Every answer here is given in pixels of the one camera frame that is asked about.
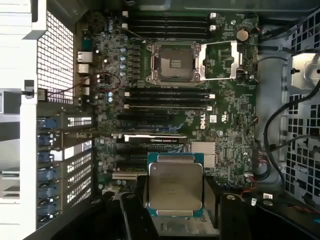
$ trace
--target perforated metal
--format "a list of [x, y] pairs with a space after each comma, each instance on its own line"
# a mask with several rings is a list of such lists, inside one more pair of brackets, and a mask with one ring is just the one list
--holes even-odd
[[74, 34], [49, 11], [47, 31], [37, 41], [37, 76], [49, 102], [73, 103]]

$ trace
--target cpu socket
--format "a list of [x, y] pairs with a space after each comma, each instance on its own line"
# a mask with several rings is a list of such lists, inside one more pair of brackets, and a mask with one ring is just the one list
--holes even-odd
[[146, 49], [152, 52], [151, 75], [145, 78], [148, 83], [171, 87], [194, 87], [204, 83], [198, 69], [199, 43], [158, 41]]

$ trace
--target ram slot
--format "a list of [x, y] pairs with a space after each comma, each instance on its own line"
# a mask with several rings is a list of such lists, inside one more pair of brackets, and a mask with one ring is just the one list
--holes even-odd
[[130, 16], [131, 31], [148, 38], [207, 39], [208, 22], [194, 16]]

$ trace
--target motherboard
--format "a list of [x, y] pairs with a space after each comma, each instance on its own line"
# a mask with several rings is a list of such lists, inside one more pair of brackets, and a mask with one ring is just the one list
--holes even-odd
[[[204, 153], [204, 174], [246, 187], [255, 118], [258, 24], [252, 14], [90, 12], [98, 188], [147, 174], [147, 153]], [[254, 126], [247, 132], [254, 134]]]

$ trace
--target heatsink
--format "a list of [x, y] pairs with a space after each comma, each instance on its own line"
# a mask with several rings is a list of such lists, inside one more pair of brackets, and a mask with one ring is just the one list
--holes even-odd
[[203, 166], [205, 168], [215, 168], [218, 164], [216, 145], [215, 142], [193, 141], [191, 143], [191, 151], [204, 154]]

